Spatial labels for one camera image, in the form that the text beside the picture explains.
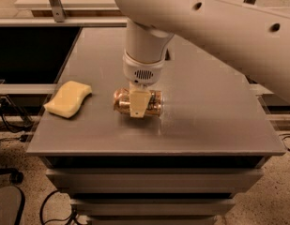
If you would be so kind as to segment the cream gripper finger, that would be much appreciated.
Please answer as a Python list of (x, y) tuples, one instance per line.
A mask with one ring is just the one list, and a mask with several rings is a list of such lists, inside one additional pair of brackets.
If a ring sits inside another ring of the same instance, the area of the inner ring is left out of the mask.
[(151, 93), (144, 85), (130, 83), (130, 116), (143, 118), (147, 109)]

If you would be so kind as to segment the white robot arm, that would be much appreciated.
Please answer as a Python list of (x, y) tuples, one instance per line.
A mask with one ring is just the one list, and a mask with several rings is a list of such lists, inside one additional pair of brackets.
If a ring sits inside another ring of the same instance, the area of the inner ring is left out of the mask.
[(127, 16), (130, 115), (143, 117), (170, 39), (180, 36), (290, 104), (290, 15), (227, 0), (115, 0)]

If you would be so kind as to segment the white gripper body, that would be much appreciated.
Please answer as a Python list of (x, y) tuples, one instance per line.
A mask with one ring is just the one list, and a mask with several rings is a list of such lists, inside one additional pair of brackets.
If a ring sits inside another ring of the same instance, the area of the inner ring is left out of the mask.
[(154, 63), (139, 62), (130, 57), (127, 52), (123, 54), (123, 72), (125, 77), (133, 84), (150, 86), (160, 79), (165, 64), (165, 57)]

